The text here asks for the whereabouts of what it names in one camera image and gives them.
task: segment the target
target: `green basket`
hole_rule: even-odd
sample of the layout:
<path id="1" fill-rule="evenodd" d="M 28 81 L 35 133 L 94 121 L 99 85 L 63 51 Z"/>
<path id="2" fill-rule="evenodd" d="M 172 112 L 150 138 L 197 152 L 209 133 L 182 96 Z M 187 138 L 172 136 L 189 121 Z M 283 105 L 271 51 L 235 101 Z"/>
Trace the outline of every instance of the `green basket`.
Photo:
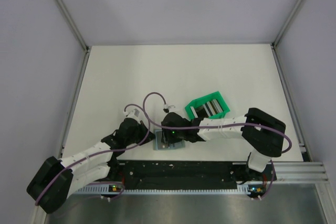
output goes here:
<path id="1" fill-rule="evenodd" d="M 198 99 L 195 99 L 195 100 L 192 100 L 186 107 L 185 107 L 185 111 L 187 112 L 187 115 L 189 116 L 189 119 L 192 120 L 195 118 L 192 110 L 190 109 L 190 107 L 194 107 L 194 108 L 197 108 L 199 106 L 202 106 L 203 104 L 209 102 L 209 101 L 212 101 L 216 99 L 219 103 L 219 105 L 222 107 L 223 109 L 223 112 L 221 113 L 218 113 L 218 114 L 215 114 L 213 116 L 210 116 L 209 118 L 210 119 L 217 119 L 217 118 L 223 118 L 225 116 L 225 114 L 227 112 L 230 111 L 229 107 L 226 105 L 221 93 L 219 91 L 217 92 L 214 92 L 214 93 L 211 93 L 211 94 L 208 94 L 204 97 L 201 97 L 201 98 L 198 98 Z"/>

